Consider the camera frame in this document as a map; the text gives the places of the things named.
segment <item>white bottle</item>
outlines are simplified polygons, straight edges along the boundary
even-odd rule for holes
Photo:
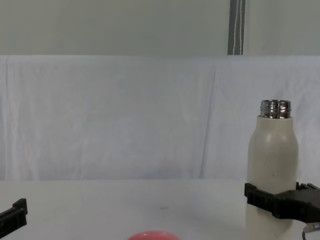
[[[249,143],[247,180],[271,194],[296,188],[298,142],[290,112],[290,101],[263,100]],[[246,240],[292,240],[292,222],[247,204]]]

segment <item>white table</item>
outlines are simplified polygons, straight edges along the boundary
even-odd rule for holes
[[[126,240],[162,230],[182,240],[243,240],[243,188],[206,179],[0,182],[1,211],[26,198],[29,212],[27,226],[4,239]],[[294,224],[300,240],[304,224]]]

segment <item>wrinkled cloth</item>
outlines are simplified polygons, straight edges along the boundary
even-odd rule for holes
[[[245,179],[264,99],[320,171],[320,57],[1,56],[0,179]]]

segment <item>pink ball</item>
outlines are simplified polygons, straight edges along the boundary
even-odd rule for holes
[[[133,235],[128,240],[180,240],[175,235],[165,231],[145,231]]]

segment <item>metal bottle neck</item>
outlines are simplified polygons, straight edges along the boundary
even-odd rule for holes
[[[287,100],[263,100],[260,107],[260,117],[268,119],[289,119],[291,102]]]

